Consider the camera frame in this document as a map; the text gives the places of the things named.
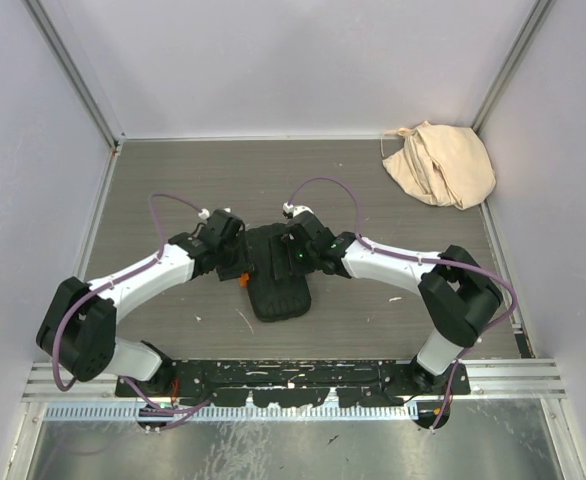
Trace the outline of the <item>black plastic tool case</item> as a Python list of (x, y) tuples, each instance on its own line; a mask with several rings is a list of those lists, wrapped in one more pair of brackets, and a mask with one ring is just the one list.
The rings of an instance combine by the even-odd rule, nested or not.
[(264, 323), (301, 317), (312, 305), (306, 277), (295, 275), (291, 269), (285, 233), (283, 223), (251, 228), (245, 233), (247, 266), (239, 284), (247, 290), (254, 315)]

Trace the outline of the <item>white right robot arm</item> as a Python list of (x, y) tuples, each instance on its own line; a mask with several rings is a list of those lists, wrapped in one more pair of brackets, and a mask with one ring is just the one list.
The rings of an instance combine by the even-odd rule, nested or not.
[(432, 394), (447, 381), (452, 362), (472, 347), (503, 302), (495, 276), (463, 248), (421, 253), (373, 242), (354, 232), (334, 235), (306, 206), (286, 203), (283, 241), (298, 275), (374, 280), (421, 297), (434, 325), (411, 361), (417, 390)]

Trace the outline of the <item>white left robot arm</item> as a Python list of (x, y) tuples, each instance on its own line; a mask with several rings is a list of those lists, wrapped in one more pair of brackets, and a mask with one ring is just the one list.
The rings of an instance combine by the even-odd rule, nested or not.
[(38, 347), (73, 381), (102, 373), (137, 380), (151, 396), (173, 384), (173, 361), (147, 342), (117, 336), (118, 324), (164, 291), (240, 261), (244, 222), (228, 209), (208, 215), (195, 234), (180, 233), (149, 257), (91, 282), (76, 277), (57, 288), (36, 334)]

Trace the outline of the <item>beige cloth bag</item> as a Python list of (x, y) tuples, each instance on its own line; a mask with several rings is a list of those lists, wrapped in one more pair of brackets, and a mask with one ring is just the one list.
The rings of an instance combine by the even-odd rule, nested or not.
[(430, 206), (467, 210), (486, 200), (496, 176), (484, 143), (469, 127), (431, 124), (382, 133), (402, 148), (382, 155), (387, 174), (407, 195)]

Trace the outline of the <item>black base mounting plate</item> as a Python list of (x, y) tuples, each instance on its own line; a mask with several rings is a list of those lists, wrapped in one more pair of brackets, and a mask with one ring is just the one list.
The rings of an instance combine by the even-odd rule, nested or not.
[(466, 368), (449, 368), (441, 377), (422, 374), (413, 363), (397, 360), (188, 360), (160, 368), (152, 380), (121, 380), (120, 398), (167, 397), (180, 406), (196, 406), (206, 400), (219, 407), (282, 408), (324, 404), (331, 393), (338, 406), (401, 406), (406, 399), (439, 397), (449, 391), (468, 395), (471, 387)]

